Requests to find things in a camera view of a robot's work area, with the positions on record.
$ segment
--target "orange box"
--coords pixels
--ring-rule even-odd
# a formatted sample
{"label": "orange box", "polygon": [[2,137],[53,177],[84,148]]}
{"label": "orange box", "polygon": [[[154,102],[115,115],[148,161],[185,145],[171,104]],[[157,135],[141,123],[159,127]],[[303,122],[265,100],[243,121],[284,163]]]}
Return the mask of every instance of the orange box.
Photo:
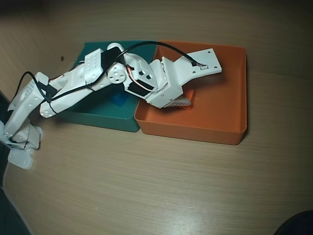
{"label": "orange box", "polygon": [[[184,91],[194,90],[191,110],[158,109],[139,100],[135,120],[143,133],[186,140],[239,144],[246,131],[246,49],[187,42],[168,42],[183,52],[213,48],[222,73],[197,78]],[[177,60],[176,52],[158,46],[154,59]]]}

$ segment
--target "green tray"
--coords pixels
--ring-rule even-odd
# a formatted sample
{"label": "green tray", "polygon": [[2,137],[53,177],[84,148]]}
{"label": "green tray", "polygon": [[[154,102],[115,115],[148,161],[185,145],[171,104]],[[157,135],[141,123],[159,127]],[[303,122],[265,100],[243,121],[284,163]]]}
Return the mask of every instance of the green tray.
{"label": "green tray", "polygon": [[[133,44],[140,42],[141,41],[120,41],[117,43],[120,43],[126,49]],[[98,48],[106,50],[110,43],[113,42],[85,43],[85,46],[78,56],[75,65],[79,61],[84,60],[86,54]],[[147,62],[151,62],[155,50],[156,46],[148,45],[137,47],[130,52],[140,55]],[[123,95],[128,96],[122,106],[118,106],[110,101],[110,97],[115,93],[125,93]],[[138,98],[124,91],[122,84],[110,85],[97,92],[91,93],[89,96],[81,100],[73,107],[65,110],[60,115],[67,122],[114,130],[137,132],[139,130],[139,126],[134,119],[137,103]]]}

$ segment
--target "wooden table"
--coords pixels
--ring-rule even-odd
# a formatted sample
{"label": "wooden table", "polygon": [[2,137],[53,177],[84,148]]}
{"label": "wooden table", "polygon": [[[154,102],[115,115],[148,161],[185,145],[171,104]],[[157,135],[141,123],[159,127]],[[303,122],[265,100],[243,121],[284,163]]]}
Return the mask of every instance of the wooden table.
{"label": "wooden table", "polygon": [[[151,10],[164,11],[158,25],[151,23],[153,32],[148,15],[156,15],[148,14],[149,8],[143,6],[145,13],[137,18],[121,16],[130,24],[142,23],[141,30],[136,26],[142,38],[246,47],[247,134],[238,146],[228,146],[45,120],[32,169],[10,165],[4,182],[34,234],[265,235],[312,209],[309,14],[298,6],[258,2],[169,3],[172,14],[160,7]],[[140,12],[135,6],[138,1],[130,7]],[[73,7],[67,13],[74,16],[87,8]],[[94,11],[100,14],[99,7]],[[74,25],[87,28],[85,21],[75,23],[70,17],[60,31],[68,32],[66,25],[77,37],[82,33]],[[130,31],[124,34],[134,37]]]}

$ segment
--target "robotic arm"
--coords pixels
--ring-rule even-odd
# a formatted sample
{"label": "robotic arm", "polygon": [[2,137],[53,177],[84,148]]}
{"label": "robotic arm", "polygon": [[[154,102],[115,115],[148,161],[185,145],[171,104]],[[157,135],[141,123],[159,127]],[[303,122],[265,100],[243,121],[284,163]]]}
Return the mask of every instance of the robotic arm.
{"label": "robotic arm", "polygon": [[[222,71],[213,49],[189,53],[195,61],[182,56],[175,62],[162,57],[148,64],[136,54],[124,53],[122,45],[112,43],[106,51],[97,49],[85,56],[74,69],[50,79],[39,72],[12,100],[8,110],[13,113],[4,125],[0,123],[0,141],[11,148],[9,161],[28,169],[31,153],[39,148],[43,137],[40,127],[33,126],[28,116],[38,106],[40,115],[50,118],[73,106],[87,95],[111,84],[123,83],[125,91],[136,95],[158,108],[189,106],[191,101],[182,96],[182,86],[192,79]],[[20,162],[12,155],[25,154],[28,160]]]}

